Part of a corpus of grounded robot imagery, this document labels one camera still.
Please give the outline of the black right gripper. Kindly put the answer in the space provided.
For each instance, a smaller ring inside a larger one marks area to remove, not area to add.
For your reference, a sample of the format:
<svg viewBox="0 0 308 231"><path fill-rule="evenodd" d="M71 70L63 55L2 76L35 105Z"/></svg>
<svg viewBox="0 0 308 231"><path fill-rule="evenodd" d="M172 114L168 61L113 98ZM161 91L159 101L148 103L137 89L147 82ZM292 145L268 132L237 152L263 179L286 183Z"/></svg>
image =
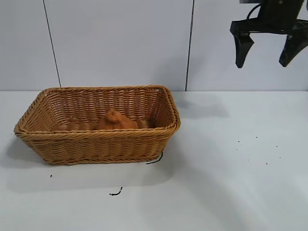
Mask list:
<svg viewBox="0 0 308 231"><path fill-rule="evenodd" d="M308 46L308 21L298 19L302 0L262 0L243 20L232 21L230 32L235 42L235 64L242 68L254 45L250 33L286 35L279 63L283 67Z"/></svg>

